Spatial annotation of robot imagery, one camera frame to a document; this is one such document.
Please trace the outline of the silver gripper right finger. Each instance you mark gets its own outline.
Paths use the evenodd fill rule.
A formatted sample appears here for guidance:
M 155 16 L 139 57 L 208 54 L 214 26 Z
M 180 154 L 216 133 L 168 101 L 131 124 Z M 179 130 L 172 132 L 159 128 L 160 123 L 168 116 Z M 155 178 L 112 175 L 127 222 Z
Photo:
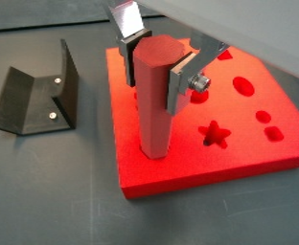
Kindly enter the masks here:
M 196 30 L 192 30 L 190 45 L 198 53 L 188 52 L 168 73 L 166 110 L 172 116 L 190 101 L 187 91 L 203 93 L 208 89 L 211 79 L 202 71 L 228 48 L 226 43 Z

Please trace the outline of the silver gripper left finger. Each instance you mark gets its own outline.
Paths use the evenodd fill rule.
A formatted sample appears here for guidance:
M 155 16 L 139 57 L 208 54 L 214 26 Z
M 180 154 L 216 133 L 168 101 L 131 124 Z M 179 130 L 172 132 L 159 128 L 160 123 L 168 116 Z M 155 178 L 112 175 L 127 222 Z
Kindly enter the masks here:
M 138 3 L 134 0 L 104 0 L 104 11 L 116 31 L 120 55 L 124 58 L 127 84 L 135 87 L 134 50 L 152 32 L 144 28 Z

